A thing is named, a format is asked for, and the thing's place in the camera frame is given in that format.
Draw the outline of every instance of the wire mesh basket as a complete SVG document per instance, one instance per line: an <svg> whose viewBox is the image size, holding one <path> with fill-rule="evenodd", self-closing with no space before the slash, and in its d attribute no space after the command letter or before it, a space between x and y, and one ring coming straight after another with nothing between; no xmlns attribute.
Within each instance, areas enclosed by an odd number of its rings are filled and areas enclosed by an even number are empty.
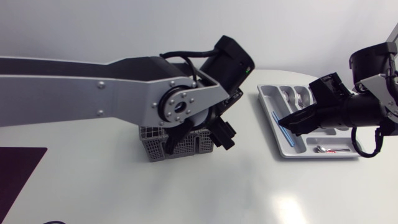
<svg viewBox="0 0 398 224"><path fill-rule="evenodd" d="M184 140L176 145L172 155L164 152L169 136L163 128L139 127L139 137L151 162L213 152L213 141L211 141L210 131L207 129L191 131Z"/></svg>

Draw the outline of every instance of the black cable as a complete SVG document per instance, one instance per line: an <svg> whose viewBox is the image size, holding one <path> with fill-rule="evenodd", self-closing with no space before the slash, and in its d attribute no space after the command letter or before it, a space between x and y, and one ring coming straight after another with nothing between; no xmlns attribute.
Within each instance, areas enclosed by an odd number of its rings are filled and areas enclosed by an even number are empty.
<svg viewBox="0 0 398 224"><path fill-rule="evenodd" d="M376 148L373 151L373 153L370 154L370 153L366 153L359 149L358 143L356 142L356 128L353 128L353 130L351 132L351 141L353 142L355 151L360 156L365 157L365 158L372 158L380 152L381 146L383 145L383 137L384 136L381 134L380 128L377 128L374 133L375 133L374 137L375 137L375 142L376 142Z"/></svg>
<svg viewBox="0 0 398 224"><path fill-rule="evenodd" d="M61 221L49 221L49 222L46 222L46 223L43 223L43 224L65 224L65 223L61 222Z"/></svg>
<svg viewBox="0 0 398 224"><path fill-rule="evenodd" d="M211 57L218 54L218 49L209 50L207 52L186 52L186 51L178 51L178 52L167 52L164 54L160 54L160 56L164 59L170 57Z"/></svg>
<svg viewBox="0 0 398 224"><path fill-rule="evenodd" d="M162 58L164 58L164 59L167 59L167 58L170 58L170 57L164 57L164 55L160 55ZM191 72L192 72L192 78L193 78L193 81L195 81L195 82L197 82L198 80L197 80L197 73L196 73L196 71L195 71L195 66L193 65L193 63L192 63L192 61L188 58L188 57L186 57L186 56L172 56L172 57L181 57L182 59L184 59L184 61L189 65L189 67L191 68Z"/></svg>
<svg viewBox="0 0 398 224"><path fill-rule="evenodd" d="M197 80L197 73L196 73L196 71L195 71L195 66L193 66L192 61L191 61L188 57L182 56L181 58L184 59L184 60L187 62L187 64L188 64L189 67L191 68L193 81L197 82L197 81L198 81L198 80Z"/></svg>

